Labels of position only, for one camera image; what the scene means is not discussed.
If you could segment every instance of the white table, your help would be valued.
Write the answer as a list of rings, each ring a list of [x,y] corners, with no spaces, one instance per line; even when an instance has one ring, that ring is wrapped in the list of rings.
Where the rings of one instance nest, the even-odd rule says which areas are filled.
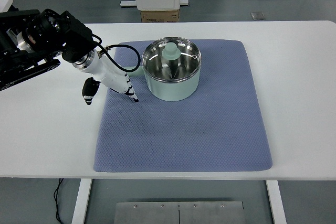
[[[82,100],[87,74],[57,69],[0,92],[0,176],[44,178],[336,180],[336,24],[312,22],[90,24],[104,45],[166,36],[240,40],[273,167],[237,173],[97,173],[106,88]]]

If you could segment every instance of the black cable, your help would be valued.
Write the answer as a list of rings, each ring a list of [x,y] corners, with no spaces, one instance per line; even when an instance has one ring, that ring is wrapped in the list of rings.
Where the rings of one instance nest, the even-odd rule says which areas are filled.
[[[92,36],[94,37],[94,38],[96,38],[96,39],[98,39],[99,40],[99,44],[102,44],[102,40],[101,40],[101,38],[100,37],[98,37],[97,35],[95,35],[95,34],[92,34]]]
[[[134,71],[136,71],[136,70],[138,69],[138,67],[140,66],[140,63],[141,63],[141,57],[140,57],[139,52],[138,52],[134,47],[129,46],[129,45],[122,45],[122,44],[107,46],[108,49],[111,49],[111,48],[114,48],[114,47],[125,47],[125,48],[132,49],[132,50],[136,53],[136,55],[137,55],[137,57],[138,57],[138,63],[136,64],[136,66],[135,66],[133,69],[125,69],[125,68],[123,68],[122,66],[120,66],[118,63],[116,63],[116,61],[113,60],[112,57],[109,55],[109,53],[107,52],[107,50],[101,45],[101,42],[102,42],[101,38],[98,37],[98,36],[95,35],[95,34],[92,34],[92,36],[93,36],[94,38],[96,38],[96,39],[99,40],[99,42],[97,42],[97,46],[100,47],[100,49],[102,50],[102,52],[107,56],[107,58],[109,58],[110,61],[112,61],[112,63],[113,63],[117,68],[119,68],[120,70],[122,70],[122,71],[124,71],[124,72],[128,72],[128,73],[130,73],[130,72],[134,72]]]
[[[61,218],[60,218],[59,212],[58,212],[58,190],[59,190],[59,187],[62,184],[63,180],[64,180],[63,178],[58,179],[58,186],[57,186],[56,190],[54,191],[54,200],[56,202],[56,219],[61,224],[63,224],[63,222],[61,221]]]

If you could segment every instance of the cardboard box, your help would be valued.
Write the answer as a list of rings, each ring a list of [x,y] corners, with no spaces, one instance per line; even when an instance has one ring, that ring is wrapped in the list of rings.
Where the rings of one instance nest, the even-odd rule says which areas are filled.
[[[141,22],[178,22],[180,10],[142,10]]]

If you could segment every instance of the table leg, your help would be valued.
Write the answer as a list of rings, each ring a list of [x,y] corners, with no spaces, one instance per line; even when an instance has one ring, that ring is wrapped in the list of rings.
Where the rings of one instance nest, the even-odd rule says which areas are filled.
[[[91,178],[82,178],[78,189],[75,210],[72,217],[72,224],[84,224],[86,209],[91,191]]]
[[[267,180],[266,186],[274,224],[287,224],[278,181]]]

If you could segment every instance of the gray floor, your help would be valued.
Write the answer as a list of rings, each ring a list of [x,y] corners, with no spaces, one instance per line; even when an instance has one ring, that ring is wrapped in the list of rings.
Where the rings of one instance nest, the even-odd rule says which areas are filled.
[[[59,13],[68,10],[84,23],[139,23],[140,12],[120,8],[120,1],[133,0],[14,0],[14,6],[20,10],[50,8]],[[180,22],[253,21],[250,12],[258,11],[264,12],[266,20],[336,22],[336,0],[189,1],[189,7],[181,7]],[[57,183],[57,179],[1,178],[0,223],[57,223],[53,199]],[[288,224],[336,223],[335,182],[280,182],[279,186]],[[64,223],[71,222],[78,187],[78,179],[69,179],[60,190]],[[87,223],[112,223],[116,201],[140,198],[241,199],[250,205],[248,223],[271,223],[262,182],[152,180],[95,180]]]

